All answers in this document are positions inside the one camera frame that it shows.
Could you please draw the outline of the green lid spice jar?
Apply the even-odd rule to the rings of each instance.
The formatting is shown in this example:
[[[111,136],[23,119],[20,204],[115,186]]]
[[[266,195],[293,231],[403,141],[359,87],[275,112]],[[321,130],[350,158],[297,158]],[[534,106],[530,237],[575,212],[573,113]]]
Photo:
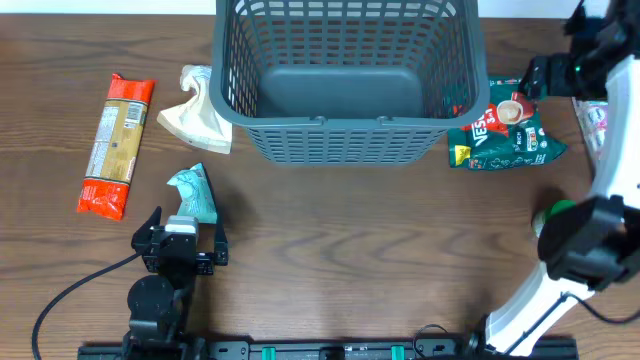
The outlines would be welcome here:
[[[544,225],[555,214],[563,212],[567,209],[574,207],[576,203],[572,200],[559,200],[553,205],[537,212],[531,221],[531,228],[536,238],[539,238]]]

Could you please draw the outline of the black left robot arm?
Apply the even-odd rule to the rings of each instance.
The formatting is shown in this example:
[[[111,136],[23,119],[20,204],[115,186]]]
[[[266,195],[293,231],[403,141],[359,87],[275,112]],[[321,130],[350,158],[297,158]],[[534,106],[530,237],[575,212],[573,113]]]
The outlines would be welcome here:
[[[223,219],[204,165],[176,173],[178,213],[161,223],[156,208],[133,234],[131,247],[149,275],[136,281],[127,297],[131,312],[125,359],[206,359],[207,341],[186,333],[196,280],[229,262]]]

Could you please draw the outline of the green Nescafe coffee bag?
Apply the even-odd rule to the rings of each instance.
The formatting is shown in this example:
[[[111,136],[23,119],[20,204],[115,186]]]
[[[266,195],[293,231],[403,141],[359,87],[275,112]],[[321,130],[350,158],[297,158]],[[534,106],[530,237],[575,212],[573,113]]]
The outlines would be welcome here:
[[[538,106],[518,90],[517,78],[492,77],[487,110],[475,122],[448,131],[449,166],[504,170],[553,162],[567,149],[548,135]]]

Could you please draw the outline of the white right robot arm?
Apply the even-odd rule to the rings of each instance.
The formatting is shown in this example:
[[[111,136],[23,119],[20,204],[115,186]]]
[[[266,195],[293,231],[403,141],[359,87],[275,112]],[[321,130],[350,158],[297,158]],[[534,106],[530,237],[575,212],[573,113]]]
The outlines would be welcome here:
[[[639,4],[609,3],[602,17],[579,3],[564,26],[567,53],[537,56],[519,90],[576,100],[604,98],[608,124],[586,198],[549,213],[537,244],[539,262],[515,294],[470,336],[471,359],[525,359],[558,350],[540,338],[575,305],[639,271]]]

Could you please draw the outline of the tissue pocket pack bundle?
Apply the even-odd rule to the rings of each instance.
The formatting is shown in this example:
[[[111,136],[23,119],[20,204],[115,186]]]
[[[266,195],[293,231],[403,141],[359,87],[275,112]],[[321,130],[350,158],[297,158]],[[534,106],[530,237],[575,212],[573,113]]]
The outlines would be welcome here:
[[[572,104],[590,159],[592,164],[596,166],[605,142],[608,103],[593,100],[581,101],[573,98]]]

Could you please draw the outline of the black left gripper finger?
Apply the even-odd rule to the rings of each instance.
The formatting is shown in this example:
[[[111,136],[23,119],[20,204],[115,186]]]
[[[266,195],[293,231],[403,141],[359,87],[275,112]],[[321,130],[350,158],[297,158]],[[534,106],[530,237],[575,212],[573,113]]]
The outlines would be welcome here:
[[[160,224],[162,208],[157,206],[149,218],[141,226],[141,234],[147,235],[153,232],[153,227]]]
[[[212,200],[214,202],[217,221],[215,223],[215,233],[214,233],[214,254],[215,255],[228,255],[229,254],[229,243],[226,235],[225,227],[224,227],[224,215],[223,209],[220,205],[220,202],[216,199],[214,187],[210,180],[209,174],[207,170],[204,170],[204,174],[211,191]]]

